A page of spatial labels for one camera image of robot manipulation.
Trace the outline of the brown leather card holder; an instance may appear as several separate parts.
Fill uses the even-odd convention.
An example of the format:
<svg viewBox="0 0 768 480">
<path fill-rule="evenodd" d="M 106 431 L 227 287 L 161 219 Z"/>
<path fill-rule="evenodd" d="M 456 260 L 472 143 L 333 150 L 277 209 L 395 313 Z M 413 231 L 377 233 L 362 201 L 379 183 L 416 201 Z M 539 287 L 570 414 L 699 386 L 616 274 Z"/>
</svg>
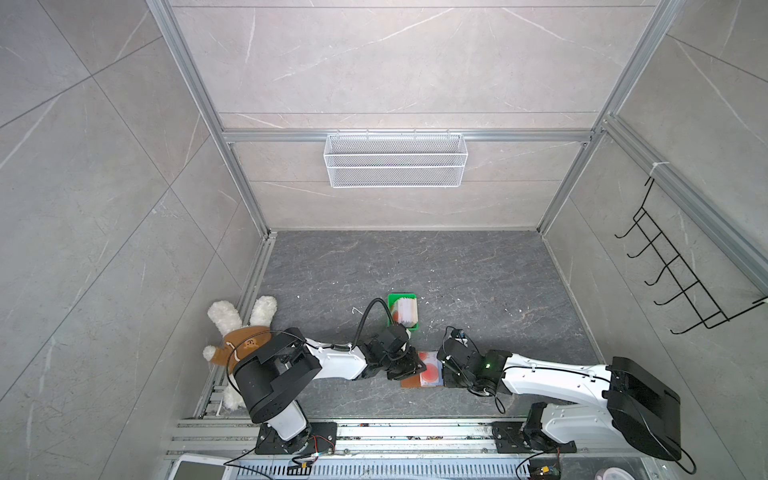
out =
<svg viewBox="0 0 768 480">
<path fill-rule="evenodd" d="M 402 388 L 421 388 L 419 386 L 419 374 L 402 380 L 400 382 L 401 387 Z"/>
</svg>

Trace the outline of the green plastic card tray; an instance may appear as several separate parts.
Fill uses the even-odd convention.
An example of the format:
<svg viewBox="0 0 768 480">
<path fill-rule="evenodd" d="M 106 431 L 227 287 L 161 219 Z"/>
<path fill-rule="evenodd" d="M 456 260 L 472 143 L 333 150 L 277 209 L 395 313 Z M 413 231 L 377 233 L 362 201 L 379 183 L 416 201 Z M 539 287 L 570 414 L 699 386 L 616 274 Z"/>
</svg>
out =
<svg viewBox="0 0 768 480">
<path fill-rule="evenodd" d="M 392 321 L 409 331 L 418 329 L 418 296 L 412 293 L 390 293 L 387 304 Z"/>
</svg>

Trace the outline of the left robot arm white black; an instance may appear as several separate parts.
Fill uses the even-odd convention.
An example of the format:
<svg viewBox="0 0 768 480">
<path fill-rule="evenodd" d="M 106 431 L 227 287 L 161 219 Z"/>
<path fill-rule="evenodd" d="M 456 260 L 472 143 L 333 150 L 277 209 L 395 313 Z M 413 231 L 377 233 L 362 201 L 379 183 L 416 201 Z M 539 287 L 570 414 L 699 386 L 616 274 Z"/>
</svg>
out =
<svg viewBox="0 0 768 480">
<path fill-rule="evenodd" d="M 279 331 L 237 361 L 230 377 L 251 421 L 265 426 L 294 452 L 312 435 L 297 397 L 314 380 L 363 380 L 384 372 L 391 381 L 417 377 L 427 370 L 409 331 L 390 325 L 368 341 L 331 344 L 306 338 L 297 328 Z"/>
</svg>

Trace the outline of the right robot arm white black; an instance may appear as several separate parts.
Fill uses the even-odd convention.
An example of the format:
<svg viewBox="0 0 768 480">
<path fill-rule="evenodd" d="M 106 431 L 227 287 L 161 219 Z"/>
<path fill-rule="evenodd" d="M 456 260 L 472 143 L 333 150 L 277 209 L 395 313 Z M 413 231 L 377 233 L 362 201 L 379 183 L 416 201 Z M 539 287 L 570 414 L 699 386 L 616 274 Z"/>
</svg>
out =
<svg viewBox="0 0 768 480">
<path fill-rule="evenodd" d="M 495 398 L 500 390 L 537 397 L 517 433 L 529 449 L 598 443 L 628 445 L 665 461 L 683 457 L 679 395 L 629 358 L 572 365 L 503 350 L 481 354 L 454 329 L 437 359 L 449 388 L 480 397 Z"/>
</svg>

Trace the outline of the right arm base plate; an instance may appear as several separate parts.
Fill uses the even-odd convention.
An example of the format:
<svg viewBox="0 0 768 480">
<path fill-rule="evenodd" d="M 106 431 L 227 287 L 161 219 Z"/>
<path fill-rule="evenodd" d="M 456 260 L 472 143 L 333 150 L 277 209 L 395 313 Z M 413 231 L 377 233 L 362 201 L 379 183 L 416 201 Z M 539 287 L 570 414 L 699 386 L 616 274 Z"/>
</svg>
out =
<svg viewBox="0 0 768 480">
<path fill-rule="evenodd" d="M 492 422 L 491 436 L 499 454 L 516 454 L 535 452 L 576 453 L 577 446 L 571 441 L 558 443 L 549 439 L 543 433 L 531 430 L 528 432 L 524 422 Z"/>
</svg>

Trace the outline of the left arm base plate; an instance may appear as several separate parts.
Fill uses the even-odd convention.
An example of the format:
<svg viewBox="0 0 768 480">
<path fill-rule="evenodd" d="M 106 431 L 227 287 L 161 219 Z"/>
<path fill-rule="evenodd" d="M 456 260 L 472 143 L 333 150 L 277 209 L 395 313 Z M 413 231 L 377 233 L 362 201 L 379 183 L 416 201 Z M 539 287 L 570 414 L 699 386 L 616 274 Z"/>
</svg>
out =
<svg viewBox="0 0 768 480">
<path fill-rule="evenodd" d="M 283 440 L 274 428 L 263 423 L 260 425 L 254 453 L 299 457 L 315 453 L 333 453 L 337 429 L 338 424 L 335 422 L 311 422 L 293 439 Z"/>
</svg>

